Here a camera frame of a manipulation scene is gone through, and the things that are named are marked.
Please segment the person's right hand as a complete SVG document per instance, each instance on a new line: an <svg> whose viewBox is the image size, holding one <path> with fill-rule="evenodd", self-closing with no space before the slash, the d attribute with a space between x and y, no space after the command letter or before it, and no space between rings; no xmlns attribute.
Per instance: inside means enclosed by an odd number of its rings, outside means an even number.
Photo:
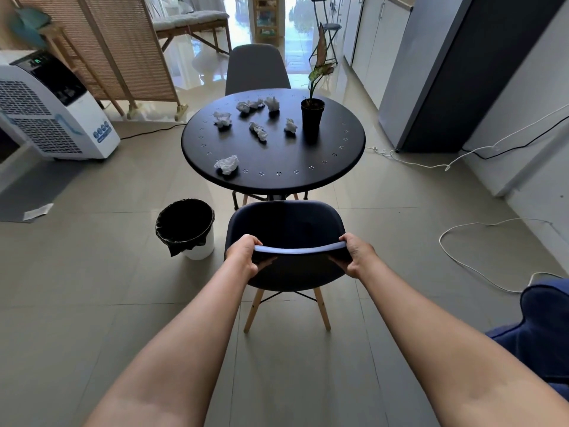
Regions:
<svg viewBox="0 0 569 427"><path fill-rule="evenodd" d="M347 251L354 264L354 272L345 272L345 274L360 280L362 283L366 283L372 275L375 263L379 260L374 247L349 232L342 235L339 239L346 243Z"/></svg>

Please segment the dark shell chair wooden legs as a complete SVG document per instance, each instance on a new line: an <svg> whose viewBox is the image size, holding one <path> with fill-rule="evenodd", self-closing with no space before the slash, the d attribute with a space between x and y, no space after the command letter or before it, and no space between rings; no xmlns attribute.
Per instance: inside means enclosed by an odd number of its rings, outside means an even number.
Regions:
<svg viewBox="0 0 569 427"><path fill-rule="evenodd" d="M260 201L239 208L226 233L225 251L243 235L257 237L252 260L278 258L253 277L248 285L257 293L245 323L249 332L261 303L281 293L300 294L318 304L325 329L331 330L322 286L345 272L328 255L350 259L343 221L330 205L314 200Z"/></svg>

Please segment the person's right forearm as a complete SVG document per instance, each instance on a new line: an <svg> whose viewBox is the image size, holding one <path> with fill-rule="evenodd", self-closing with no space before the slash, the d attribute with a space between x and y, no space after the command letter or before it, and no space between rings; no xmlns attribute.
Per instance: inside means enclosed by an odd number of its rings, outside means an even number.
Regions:
<svg viewBox="0 0 569 427"><path fill-rule="evenodd" d="M569 402L378 257L348 269L364 284L442 427L569 427Z"/></svg>

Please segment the person's left forearm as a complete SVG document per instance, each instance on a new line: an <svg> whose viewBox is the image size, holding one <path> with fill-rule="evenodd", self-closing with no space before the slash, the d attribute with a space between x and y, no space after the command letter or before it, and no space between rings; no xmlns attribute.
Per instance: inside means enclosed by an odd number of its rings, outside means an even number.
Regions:
<svg viewBox="0 0 569 427"><path fill-rule="evenodd" d="M257 271L228 258L136 355L84 427L203 427L244 289Z"/></svg>

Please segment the white bin with black liner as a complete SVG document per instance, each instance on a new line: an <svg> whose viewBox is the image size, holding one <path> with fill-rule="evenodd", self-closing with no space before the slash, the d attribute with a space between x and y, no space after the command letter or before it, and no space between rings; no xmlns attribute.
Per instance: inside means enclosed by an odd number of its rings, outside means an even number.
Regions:
<svg viewBox="0 0 569 427"><path fill-rule="evenodd" d="M158 215L155 233L171 257L183 254L194 261L208 257L215 248L215 212L199 199L178 200Z"/></svg>

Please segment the scattered crumpled white tissues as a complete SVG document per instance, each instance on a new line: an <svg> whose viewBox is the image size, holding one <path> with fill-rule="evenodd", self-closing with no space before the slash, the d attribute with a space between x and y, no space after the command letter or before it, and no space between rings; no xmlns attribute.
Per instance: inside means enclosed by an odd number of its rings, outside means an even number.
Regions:
<svg viewBox="0 0 569 427"><path fill-rule="evenodd" d="M248 100L248 101L240 101L236 105L236 109L241 115L249 115L252 112L262 109L268 108L269 115L277 115L280 111L280 102L274 96L268 96L266 99L259 98L258 100ZM220 112L215 111L213 113L214 117L214 125L218 128L219 131L227 130L231 128L231 114L228 112ZM295 121L292 118L287 118L285 122L284 132L289 136L295 136L298 126L296 125ZM250 122L249 131L256 137L260 144L267 143L268 132L257 122ZM236 155L232 155L225 159L219 159L214 164L214 169L216 171L220 171L223 175L230 175L237 169L239 164L238 157Z"/></svg>

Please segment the round black metal table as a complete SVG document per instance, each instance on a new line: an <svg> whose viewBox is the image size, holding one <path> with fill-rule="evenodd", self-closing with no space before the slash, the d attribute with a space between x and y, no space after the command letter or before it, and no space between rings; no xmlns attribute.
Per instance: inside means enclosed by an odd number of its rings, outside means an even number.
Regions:
<svg viewBox="0 0 569 427"><path fill-rule="evenodd" d="M237 194L260 199L282 200L295 193L313 191L340 179L359 162L366 146L362 123L342 104L325 97L325 108L317 136L306 136L302 129L299 89L261 89L221 97L198 110L181 134L181 150L188 164L204 179L231 192L238 209ZM249 115L236 109L240 101L266 99L274 95L280 102L277 115L264 107ZM231 114L231 128L219 131L214 125L215 111ZM295 136L284 132L287 118L298 129ZM267 143L260 144L249 131L250 122L267 132ZM214 169L219 159L236 155L237 169L223 175Z"/></svg>

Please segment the green leafy plant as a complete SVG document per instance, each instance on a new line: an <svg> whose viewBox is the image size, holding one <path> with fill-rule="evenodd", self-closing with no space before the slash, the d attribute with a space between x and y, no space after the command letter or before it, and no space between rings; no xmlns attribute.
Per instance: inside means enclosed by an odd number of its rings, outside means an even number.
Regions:
<svg viewBox="0 0 569 427"><path fill-rule="evenodd" d="M328 49L327 41L325 38L324 25L319 23L318 26L318 43L316 52L316 62L313 70L309 74L309 100L314 97L314 91L317 86L318 81L324 76L330 75L334 70L334 63L327 61Z"/></svg>

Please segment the grey shell chair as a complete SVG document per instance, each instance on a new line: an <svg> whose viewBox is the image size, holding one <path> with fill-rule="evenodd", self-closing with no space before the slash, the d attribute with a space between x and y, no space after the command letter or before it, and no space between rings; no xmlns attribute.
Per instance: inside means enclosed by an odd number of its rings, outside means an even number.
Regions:
<svg viewBox="0 0 569 427"><path fill-rule="evenodd" d="M261 89L291 89L278 48L270 44L245 44L229 54L225 96Z"/></svg>

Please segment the blue upholstered seat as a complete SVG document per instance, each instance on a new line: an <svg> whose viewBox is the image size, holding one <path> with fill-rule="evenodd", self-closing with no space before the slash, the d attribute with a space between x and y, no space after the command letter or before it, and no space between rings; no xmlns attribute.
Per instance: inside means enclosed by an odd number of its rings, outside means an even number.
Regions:
<svg viewBox="0 0 569 427"><path fill-rule="evenodd" d="M487 331L569 402L569 279L530 285L520 296L522 319Z"/></svg>

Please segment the white kitchen cabinets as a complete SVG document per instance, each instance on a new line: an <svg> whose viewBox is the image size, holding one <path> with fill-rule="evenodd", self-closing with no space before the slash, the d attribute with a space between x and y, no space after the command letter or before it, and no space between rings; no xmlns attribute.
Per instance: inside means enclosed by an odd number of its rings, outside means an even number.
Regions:
<svg viewBox="0 0 569 427"><path fill-rule="evenodd" d="M376 108L416 0L349 0L343 55Z"/></svg>

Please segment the white paper scrap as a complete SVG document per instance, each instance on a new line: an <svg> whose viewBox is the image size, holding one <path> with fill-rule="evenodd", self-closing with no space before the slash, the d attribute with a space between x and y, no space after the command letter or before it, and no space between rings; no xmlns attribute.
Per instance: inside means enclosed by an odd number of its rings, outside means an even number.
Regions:
<svg viewBox="0 0 569 427"><path fill-rule="evenodd" d="M26 211L23 214L22 221L23 222L30 222L34 219L37 219L38 217L47 215L50 212L50 210L53 208L53 206L54 206L53 203L48 203L48 204L43 205L39 208Z"/></svg>

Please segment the black bar stool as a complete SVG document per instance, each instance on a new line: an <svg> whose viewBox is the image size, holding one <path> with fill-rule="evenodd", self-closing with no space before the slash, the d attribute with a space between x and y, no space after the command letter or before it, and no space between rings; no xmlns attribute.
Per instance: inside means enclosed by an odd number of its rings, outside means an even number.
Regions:
<svg viewBox="0 0 569 427"><path fill-rule="evenodd" d="M325 62L338 65L338 57L336 55L336 50L333 46L333 41L338 32L340 31L341 25L339 23L334 23L329 21L328 13L326 10L326 6L328 5L327 0L311 0L311 2L314 6L314 13L315 13L317 26L322 26L323 28L324 42L326 43L326 50L327 50L327 57ZM324 22L319 20L318 10L317 10L318 3L321 3L324 8Z"/></svg>

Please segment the wooden shelf unit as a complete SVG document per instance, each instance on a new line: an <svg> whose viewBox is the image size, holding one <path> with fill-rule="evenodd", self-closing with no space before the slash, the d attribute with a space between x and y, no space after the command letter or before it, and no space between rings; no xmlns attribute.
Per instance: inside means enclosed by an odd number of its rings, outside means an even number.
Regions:
<svg viewBox="0 0 569 427"><path fill-rule="evenodd" d="M252 0L254 41L277 40L279 30L279 0Z"/></svg>

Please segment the wooden stand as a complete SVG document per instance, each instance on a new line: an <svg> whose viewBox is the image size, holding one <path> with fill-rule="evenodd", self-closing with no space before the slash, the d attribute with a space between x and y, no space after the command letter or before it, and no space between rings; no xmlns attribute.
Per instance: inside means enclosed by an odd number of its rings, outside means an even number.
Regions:
<svg viewBox="0 0 569 427"><path fill-rule="evenodd" d="M106 107L101 103L100 97L110 102L110 105L117 110L121 117L125 117L125 113L117 100L110 96L107 87L103 85L103 80L93 70L87 59L69 38L62 25L59 23L49 23L40 27L38 32L46 42L49 51L78 77L103 110L106 109Z"/></svg>

